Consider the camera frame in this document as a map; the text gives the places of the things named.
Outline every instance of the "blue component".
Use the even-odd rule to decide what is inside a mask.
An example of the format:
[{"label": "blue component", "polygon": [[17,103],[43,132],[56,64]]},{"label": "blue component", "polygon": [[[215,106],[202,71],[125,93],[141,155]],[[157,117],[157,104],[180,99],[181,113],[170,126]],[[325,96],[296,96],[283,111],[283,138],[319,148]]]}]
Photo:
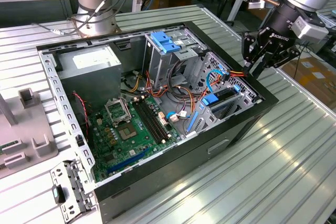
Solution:
[{"label": "blue component", "polygon": [[208,95],[206,95],[206,96],[203,98],[203,100],[204,100],[204,99],[207,101],[207,103],[208,103],[207,105],[212,104],[212,103],[218,101],[217,96],[215,96],[214,94],[208,94]]},{"label": "blue component", "polygon": [[119,170],[119,169],[121,169],[121,168],[123,168],[123,167],[141,159],[141,158],[143,158],[148,150],[149,150],[149,148],[145,149],[143,152],[140,152],[140,153],[136,154],[133,157],[130,157],[129,159],[126,159],[125,161],[121,162],[118,165],[114,165],[114,166],[108,168],[107,169],[107,174],[113,173],[113,172],[115,172],[115,171],[117,171],[117,170]]},{"label": "blue component", "polygon": [[188,128],[187,128],[187,132],[190,131],[190,129],[193,126],[193,124],[195,123],[197,117],[198,117],[198,112],[196,111],[195,114],[194,114],[194,116],[193,116],[193,118],[191,119],[191,122],[190,122]]},{"label": "blue component", "polygon": [[205,106],[209,105],[209,102],[205,98],[202,99],[202,102],[204,103]]},{"label": "blue component", "polygon": [[165,54],[169,52],[176,52],[181,49],[180,46],[173,43],[171,37],[167,36],[162,31],[158,31],[157,33],[151,33],[151,38],[162,49],[162,51]]},{"label": "blue component", "polygon": [[237,85],[237,84],[234,84],[234,85],[233,85],[233,88],[234,88],[237,92],[240,91],[240,86]]},{"label": "blue component", "polygon": [[172,115],[175,115],[176,112],[172,111],[172,112],[169,112],[167,115],[166,115],[166,118],[169,119]]}]

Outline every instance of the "blue clip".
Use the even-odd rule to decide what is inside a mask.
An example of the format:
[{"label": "blue clip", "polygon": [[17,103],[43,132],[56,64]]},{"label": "blue clip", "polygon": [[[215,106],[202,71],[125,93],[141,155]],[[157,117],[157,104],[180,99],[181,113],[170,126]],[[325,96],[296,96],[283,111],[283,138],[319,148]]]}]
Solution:
[{"label": "blue clip", "polygon": [[208,94],[206,95],[203,99],[202,99],[202,102],[208,106],[214,102],[217,102],[218,101],[218,98],[217,96],[215,96],[214,94]]},{"label": "blue clip", "polygon": [[172,38],[167,36],[164,32],[158,31],[157,33],[151,33],[151,38],[154,42],[167,54],[169,52],[176,52],[181,49],[180,46],[173,43]]},{"label": "blue clip", "polygon": [[240,90],[241,90],[240,86],[237,85],[237,84],[234,84],[234,85],[233,85],[233,88],[234,88],[238,93],[239,93]]}]

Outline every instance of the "metal bracket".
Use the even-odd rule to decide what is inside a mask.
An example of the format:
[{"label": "metal bracket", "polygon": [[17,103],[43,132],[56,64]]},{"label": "metal bracket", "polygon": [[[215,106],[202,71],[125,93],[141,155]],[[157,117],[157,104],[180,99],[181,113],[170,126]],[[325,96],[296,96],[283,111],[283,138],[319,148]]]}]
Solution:
[{"label": "metal bracket", "polygon": [[55,202],[60,204],[65,223],[77,219],[96,204],[93,193],[84,193],[80,166],[80,161],[63,161],[50,171],[52,182],[61,188],[65,198],[65,201],[59,201],[59,194],[53,190]]}]

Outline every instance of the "aluminum work table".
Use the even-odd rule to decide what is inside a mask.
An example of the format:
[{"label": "aluminum work table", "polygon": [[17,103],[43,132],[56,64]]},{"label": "aluminum work table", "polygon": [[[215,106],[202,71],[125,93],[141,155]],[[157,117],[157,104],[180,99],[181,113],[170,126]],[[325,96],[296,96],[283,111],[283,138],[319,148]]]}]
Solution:
[{"label": "aluminum work table", "polygon": [[[123,31],[191,20],[238,62],[240,37],[207,9],[185,6],[120,14]],[[46,24],[70,31],[69,22]],[[75,157],[35,47],[70,39],[36,26],[0,29],[0,92],[39,92],[58,156],[0,180],[1,223],[62,223],[50,169]],[[112,223],[324,223],[336,208],[336,115],[281,70],[259,81],[279,103],[245,138]],[[101,223],[98,210],[75,224]]]}]

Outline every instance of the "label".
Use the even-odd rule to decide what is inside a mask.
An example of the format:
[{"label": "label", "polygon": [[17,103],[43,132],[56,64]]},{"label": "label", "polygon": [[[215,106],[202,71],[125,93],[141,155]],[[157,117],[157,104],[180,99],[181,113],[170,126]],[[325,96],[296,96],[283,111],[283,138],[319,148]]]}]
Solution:
[{"label": "label", "polygon": [[183,45],[183,42],[180,40],[174,41],[175,45]]},{"label": "label", "polygon": [[312,73],[317,79],[323,79],[325,78],[324,75],[320,72],[314,72]]},{"label": "label", "polygon": [[102,54],[102,52],[88,52],[86,54],[76,55],[72,60],[78,69],[82,69],[109,62],[111,59],[110,56]]},{"label": "label", "polygon": [[304,65],[306,68],[313,68],[314,66],[310,63],[310,62],[308,62],[308,61],[304,61],[304,62],[302,62],[302,65]]}]

